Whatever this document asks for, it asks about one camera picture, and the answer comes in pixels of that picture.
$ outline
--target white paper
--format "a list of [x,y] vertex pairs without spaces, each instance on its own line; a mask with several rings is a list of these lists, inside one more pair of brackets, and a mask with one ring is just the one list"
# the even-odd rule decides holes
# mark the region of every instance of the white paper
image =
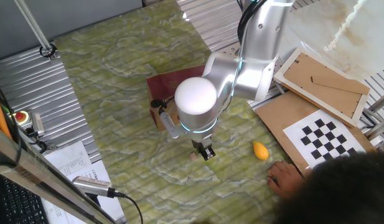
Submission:
[[59,149],[48,155],[46,159],[65,176],[91,165],[91,160],[81,141]]
[[[315,121],[317,121],[318,119],[321,119],[324,124],[329,124],[330,122],[333,122],[336,128],[331,131],[326,125],[319,128],[315,123]],[[307,135],[302,130],[306,126],[310,127],[312,133]],[[314,131],[318,129],[322,131],[322,133],[324,134],[323,136],[316,136]],[[318,165],[319,163],[324,162],[325,158],[323,157],[323,155],[326,155],[327,153],[330,154],[331,157],[335,158],[338,156],[348,156],[348,150],[350,150],[351,148],[354,148],[356,152],[365,152],[363,147],[349,132],[347,127],[345,127],[342,122],[333,118],[323,110],[318,110],[310,114],[309,116],[306,116],[305,118],[285,128],[283,131],[290,139],[290,141],[294,144],[294,146],[297,148],[299,153],[301,153],[301,155],[304,157],[309,166],[312,168]],[[326,134],[328,134],[329,132],[331,132],[335,138],[330,140],[326,136]],[[340,141],[337,139],[337,137],[340,135],[343,135],[346,138],[346,142],[340,143]],[[309,138],[309,141],[311,143],[307,145],[303,143],[302,138],[304,138],[305,136]],[[313,142],[316,140],[319,140],[321,144],[323,144],[323,146],[316,147],[313,144]],[[334,148],[327,149],[325,147],[325,144],[327,143],[331,143],[331,146],[333,146]],[[312,155],[312,152],[314,152],[315,150],[319,151],[321,155],[321,157],[319,157],[318,159],[315,159],[315,157]]]
[[[77,176],[90,177],[104,181],[110,181],[105,166],[102,161],[91,163],[88,153],[82,142],[77,142],[69,147],[60,149],[46,158],[58,170],[61,171],[70,181]],[[117,219],[124,215],[121,205],[117,198],[107,198],[98,196],[101,208],[112,218]],[[42,198],[45,212],[50,224],[84,224],[73,215],[65,212],[58,206]]]

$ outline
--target paper document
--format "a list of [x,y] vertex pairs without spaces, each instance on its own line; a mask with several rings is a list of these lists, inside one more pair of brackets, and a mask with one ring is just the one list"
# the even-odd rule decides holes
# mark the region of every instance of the paper document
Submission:
[[[47,156],[46,158],[58,170],[61,171],[70,181],[77,176],[90,177],[94,179],[110,181],[109,175],[102,161],[94,164],[91,163],[88,153],[86,152],[82,142],[75,143],[65,149]],[[107,212],[113,219],[124,216],[123,209],[117,198],[108,198],[98,196],[101,208]],[[58,206],[44,200],[44,209],[50,224],[83,224],[85,222],[79,220],[73,215],[65,212]]]
[[46,159],[67,176],[91,165],[91,160],[81,141],[48,155]]

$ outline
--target yellow toy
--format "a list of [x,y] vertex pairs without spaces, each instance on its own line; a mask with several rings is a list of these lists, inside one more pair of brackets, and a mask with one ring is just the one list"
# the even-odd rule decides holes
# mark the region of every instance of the yellow toy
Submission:
[[268,149],[260,142],[253,142],[255,155],[262,160],[266,160],[269,157]]

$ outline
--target checkerboard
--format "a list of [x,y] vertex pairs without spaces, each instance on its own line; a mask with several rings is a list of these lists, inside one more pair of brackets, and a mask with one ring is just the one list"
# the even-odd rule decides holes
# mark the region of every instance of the checkerboard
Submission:
[[333,159],[342,154],[354,154],[356,150],[345,148],[347,139],[343,134],[337,133],[337,127],[330,121],[327,124],[322,119],[316,120],[313,124],[302,128],[305,136],[301,138],[302,143],[307,146],[312,144],[314,150],[311,155],[314,159],[323,157],[325,160]]
[[322,110],[283,131],[311,167],[339,156],[365,152],[344,124]]

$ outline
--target red button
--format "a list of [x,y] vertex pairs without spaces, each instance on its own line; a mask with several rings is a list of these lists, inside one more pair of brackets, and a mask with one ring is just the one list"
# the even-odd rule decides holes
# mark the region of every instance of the red button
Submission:
[[16,121],[22,122],[25,120],[26,116],[24,116],[23,113],[18,112],[16,113],[15,118],[16,118]]

